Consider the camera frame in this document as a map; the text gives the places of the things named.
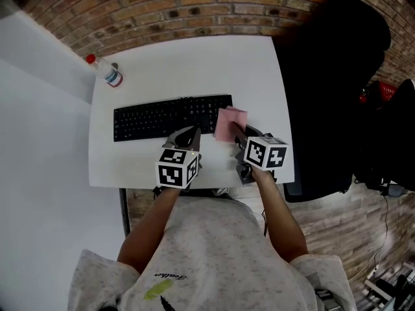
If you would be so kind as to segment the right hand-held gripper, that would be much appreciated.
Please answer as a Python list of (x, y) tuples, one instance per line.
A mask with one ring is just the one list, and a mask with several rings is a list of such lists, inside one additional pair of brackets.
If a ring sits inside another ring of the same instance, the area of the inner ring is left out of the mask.
[(241, 149), (235, 156), (236, 171), (241, 183), (245, 185), (255, 181), (252, 176), (254, 167), (270, 172), (277, 182), (276, 174), (284, 167), (289, 145), (276, 137), (264, 136), (261, 131), (249, 124), (244, 132), (236, 122), (231, 122), (230, 132), (234, 136), (235, 144)]

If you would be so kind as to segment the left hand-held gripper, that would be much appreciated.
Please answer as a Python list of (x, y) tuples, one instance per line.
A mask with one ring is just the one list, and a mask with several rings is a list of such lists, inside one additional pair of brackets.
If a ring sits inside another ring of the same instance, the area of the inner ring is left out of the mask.
[(198, 126), (182, 128), (168, 136), (160, 158), (155, 162), (156, 185), (186, 189), (199, 173), (201, 129)]

